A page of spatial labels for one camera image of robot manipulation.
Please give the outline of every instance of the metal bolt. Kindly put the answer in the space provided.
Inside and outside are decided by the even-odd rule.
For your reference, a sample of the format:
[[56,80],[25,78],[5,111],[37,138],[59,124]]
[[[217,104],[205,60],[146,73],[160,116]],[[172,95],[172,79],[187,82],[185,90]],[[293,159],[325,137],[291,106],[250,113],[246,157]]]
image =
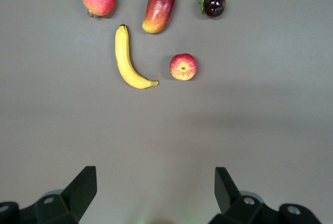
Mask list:
[[244,202],[248,205],[254,205],[255,204],[255,201],[254,199],[250,198],[250,197],[245,197],[244,198]]
[[5,212],[9,209],[7,205],[0,207],[0,213]]
[[44,204],[49,204],[49,203],[53,202],[53,200],[54,199],[52,197],[49,197],[49,198],[44,200]]
[[299,210],[297,207],[295,206],[288,206],[287,207],[288,211],[293,214],[293,215],[300,215],[301,214],[301,210]]

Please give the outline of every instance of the gray table surface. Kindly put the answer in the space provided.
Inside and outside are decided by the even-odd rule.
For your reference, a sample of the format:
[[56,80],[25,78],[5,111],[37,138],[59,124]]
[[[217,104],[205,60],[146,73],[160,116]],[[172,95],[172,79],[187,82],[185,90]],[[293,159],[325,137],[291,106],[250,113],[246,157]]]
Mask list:
[[[271,208],[333,223],[333,0],[226,0],[217,20],[176,0],[157,35],[141,27],[147,1],[92,19],[82,0],[0,0],[0,201],[29,206],[94,165],[81,224],[205,224],[226,167]],[[123,23],[157,87],[121,78]],[[185,52],[198,72],[176,81]]]

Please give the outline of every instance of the green calyx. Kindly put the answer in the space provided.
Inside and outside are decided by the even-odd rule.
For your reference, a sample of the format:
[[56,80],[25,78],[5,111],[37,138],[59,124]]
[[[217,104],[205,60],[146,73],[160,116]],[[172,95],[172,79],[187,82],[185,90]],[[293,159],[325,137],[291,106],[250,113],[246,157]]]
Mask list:
[[199,0],[199,4],[201,4],[201,13],[204,15],[204,14],[206,14],[205,12],[204,12],[204,2],[205,2],[206,0]]

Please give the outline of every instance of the banana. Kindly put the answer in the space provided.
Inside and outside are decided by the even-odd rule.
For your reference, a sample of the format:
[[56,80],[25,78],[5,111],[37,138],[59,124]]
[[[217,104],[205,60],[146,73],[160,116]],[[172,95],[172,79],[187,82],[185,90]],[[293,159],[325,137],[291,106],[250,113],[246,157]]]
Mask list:
[[123,79],[137,89],[145,89],[152,86],[157,86],[157,80],[148,80],[139,75],[132,66],[130,59],[129,48],[129,33],[126,25],[122,24],[116,31],[115,40],[116,61],[119,72]]

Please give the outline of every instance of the dark purple fruit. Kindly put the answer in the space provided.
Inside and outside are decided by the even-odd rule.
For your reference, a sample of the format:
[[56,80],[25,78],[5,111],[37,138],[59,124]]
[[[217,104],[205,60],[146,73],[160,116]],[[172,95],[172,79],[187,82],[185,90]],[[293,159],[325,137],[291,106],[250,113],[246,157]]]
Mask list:
[[225,0],[200,0],[201,12],[209,17],[220,16],[225,9]]

